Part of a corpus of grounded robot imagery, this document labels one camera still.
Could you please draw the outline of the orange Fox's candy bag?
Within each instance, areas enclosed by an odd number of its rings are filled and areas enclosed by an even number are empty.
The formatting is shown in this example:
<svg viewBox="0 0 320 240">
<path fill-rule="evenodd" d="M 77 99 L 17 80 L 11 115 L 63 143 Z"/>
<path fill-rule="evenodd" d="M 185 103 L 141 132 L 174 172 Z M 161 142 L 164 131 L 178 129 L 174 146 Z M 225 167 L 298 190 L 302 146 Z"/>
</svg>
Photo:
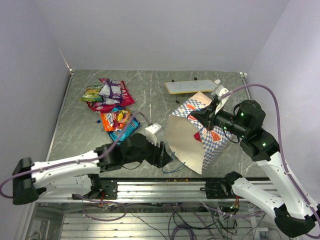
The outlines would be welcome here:
<svg viewBox="0 0 320 240">
<path fill-rule="evenodd" d="M 129 122 L 131 112 L 128 109 L 120 109 L 112 112 L 101 113 L 101 122 L 106 132 L 122 130 Z"/>
</svg>

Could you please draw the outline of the purple snack packet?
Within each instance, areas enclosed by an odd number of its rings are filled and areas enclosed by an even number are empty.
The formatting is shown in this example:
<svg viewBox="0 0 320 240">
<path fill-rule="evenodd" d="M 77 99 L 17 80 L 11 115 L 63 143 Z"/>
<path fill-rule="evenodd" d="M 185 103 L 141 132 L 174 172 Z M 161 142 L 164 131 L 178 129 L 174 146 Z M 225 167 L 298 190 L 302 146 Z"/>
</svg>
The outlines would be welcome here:
<svg viewBox="0 0 320 240">
<path fill-rule="evenodd" d="M 103 87 L 98 93 L 99 96 L 114 100 L 123 98 L 122 83 L 120 81 L 109 78 L 99 78 L 99 81 L 103 84 Z"/>
<path fill-rule="evenodd" d="M 121 101 L 118 99 L 112 99 L 112 98 L 103 98 L 100 101 L 93 102 L 93 106 L 98 107 L 105 107 L 105 106 L 111 106 L 111 105 L 117 105 L 120 104 Z"/>
</svg>

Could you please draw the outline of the blue snack packet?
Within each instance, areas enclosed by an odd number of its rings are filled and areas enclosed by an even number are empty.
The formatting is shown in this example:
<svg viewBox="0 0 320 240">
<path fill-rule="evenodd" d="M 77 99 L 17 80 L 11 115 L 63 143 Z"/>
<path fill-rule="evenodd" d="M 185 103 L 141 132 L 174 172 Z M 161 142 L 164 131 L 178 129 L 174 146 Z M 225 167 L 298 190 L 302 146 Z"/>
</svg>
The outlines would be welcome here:
<svg viewBox="0 0 320 240">
<path fill-rule="evenodd" d="M 129 110 L 128 108 L 117 106 L 111 112 L 114 112 L 116 110 L 123 110 L 123 109 Z M 113 142 L 116 141 L 116 139 L 119 137 L 120 134 L 122 134 L 121 138 L 119 139 L 119 141 L 117 143 L 119 145 L 126 138 L 128 138 L 133 132 L 135 132 L 140 127 L 140 124 L 141 123 L 136 118 L 133 118 L 133 120 L 131 122 L 128 122 L 123 129 L 117 130 L 117 131 L 112 131 L 112 132 L 108 132 L 108 131 L 106 131 L 106 132 Z"/>
</svg>

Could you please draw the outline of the blue checkered paper bag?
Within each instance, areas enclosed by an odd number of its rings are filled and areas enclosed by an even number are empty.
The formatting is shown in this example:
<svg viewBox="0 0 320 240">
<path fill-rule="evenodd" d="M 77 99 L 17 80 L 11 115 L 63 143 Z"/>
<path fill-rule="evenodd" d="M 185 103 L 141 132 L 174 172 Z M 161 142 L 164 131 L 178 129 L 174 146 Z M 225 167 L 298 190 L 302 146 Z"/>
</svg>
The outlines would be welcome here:
<svg viewBox="0 0 320 240">
<path fill-rule="evenodd" d="M 233 137 L 217 126 L 209 131 L 191 116 L 192 112 L 198 112 L 210 102 L 210 98 L 197 92 L 168 116 L 165 130 L 165 141 L 170 150 L 181 163 L 200 175 L 218 158 Z"/>
</svg>

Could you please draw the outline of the small red snack packet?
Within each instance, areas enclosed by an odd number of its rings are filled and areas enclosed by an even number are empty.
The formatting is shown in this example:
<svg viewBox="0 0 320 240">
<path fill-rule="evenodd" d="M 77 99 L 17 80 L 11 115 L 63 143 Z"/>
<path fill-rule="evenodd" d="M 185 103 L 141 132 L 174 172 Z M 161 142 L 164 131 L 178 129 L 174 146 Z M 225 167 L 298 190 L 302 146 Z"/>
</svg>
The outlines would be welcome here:
<svg viewBox="0 0 320 240">
<path fill-rule="evenodd" d="M 201 139 L 201 134 L 200 132 L 196 132 L 194 135 L 193 135 L 194 139 L 198 142 L 202 142 L 202 139 Z"/>
</svg>

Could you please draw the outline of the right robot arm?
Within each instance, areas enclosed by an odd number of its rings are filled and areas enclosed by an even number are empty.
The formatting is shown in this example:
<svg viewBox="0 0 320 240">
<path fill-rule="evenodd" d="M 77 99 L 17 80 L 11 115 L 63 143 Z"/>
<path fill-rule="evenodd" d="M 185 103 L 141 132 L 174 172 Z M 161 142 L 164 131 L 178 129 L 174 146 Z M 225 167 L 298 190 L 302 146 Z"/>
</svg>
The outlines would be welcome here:
<svg viewBox="0 0 320 240">
<path fill-rule="evenodd" d="M 240 139 L 239 145 L 268 176 L 279 196 L 249 182 L 233 171 L 226 174 L 220 186 L 226 198 L 242 197 L 269 214 L 276 226 L 288 237 L 308 234 L 320 218 L 319 204 L 310 199 L 282 160 L 277 140 L 262 128 L 266 113 L 254 100 L 237 104 L 234 113 L 218 110 L 218 102 L 191 112 L 207 130 L 219 127 Z"/>
</svg>

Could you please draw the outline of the green Fox's candy bag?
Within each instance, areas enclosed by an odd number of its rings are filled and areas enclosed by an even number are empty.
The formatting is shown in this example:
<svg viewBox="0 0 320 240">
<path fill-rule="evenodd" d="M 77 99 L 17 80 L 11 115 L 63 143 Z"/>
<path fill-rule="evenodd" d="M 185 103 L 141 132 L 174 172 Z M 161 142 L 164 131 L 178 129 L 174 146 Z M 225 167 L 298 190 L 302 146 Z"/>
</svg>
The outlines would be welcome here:
<svg viewBox="0 0 320 240">
<path fill-rule="evenodd" d="M 103 85 L 92 85 L 89 86 L 79 98 L 82 102 L 99 102 L 103 98 L 99 95 Z"/>
</svg>

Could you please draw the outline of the red Real chips bag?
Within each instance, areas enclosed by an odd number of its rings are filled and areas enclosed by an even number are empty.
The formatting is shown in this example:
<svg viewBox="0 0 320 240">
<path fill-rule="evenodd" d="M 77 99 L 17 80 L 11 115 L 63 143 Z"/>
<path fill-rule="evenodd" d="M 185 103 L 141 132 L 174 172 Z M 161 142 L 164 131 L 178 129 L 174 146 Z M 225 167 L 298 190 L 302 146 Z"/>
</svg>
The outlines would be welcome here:
<svg viewBox="0 0 320 240">
<path fill-rule="evenodd" d="M 86 102 L 88 107 L 94 111 L 99 112 L 101 114 L 111 112 L 115 107 L 128 107 L 135 103 L 135 100 L 130 95 L 129 91 L 127 90 L 127 87 L 125 85 L 125 82 L 123 80 L 119 81 L 120 90 L 122 94 L 122 99 L 118 100 L 118 102 L 114 104 L 107 104 L 105 103 L 105 100 L 101 101 L 94 101 L 94 102 Z"/>
</svg>

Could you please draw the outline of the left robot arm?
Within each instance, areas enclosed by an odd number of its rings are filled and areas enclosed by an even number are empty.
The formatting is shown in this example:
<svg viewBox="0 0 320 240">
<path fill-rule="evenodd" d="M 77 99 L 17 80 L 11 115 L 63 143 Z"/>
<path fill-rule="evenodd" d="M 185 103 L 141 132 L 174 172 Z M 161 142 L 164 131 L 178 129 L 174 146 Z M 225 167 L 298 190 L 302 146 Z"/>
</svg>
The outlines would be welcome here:
<svg viewBox="0 0 320 240">
<path fill-rule="evenodd" d="M 33 203 L 41 197 L 71 194 L 99 199 L 112 193 L 100 173 L 121 169 L 131 163 L 148 162 L 161 169 L 173 158 L 163 141 L 152 143 L 145 135 L 135 133 L 121 144 L 104 144 L 94 150 L 48 162 L 21 159 L 12 173 L 12 203 L 16 206 Z"/>
</svg>

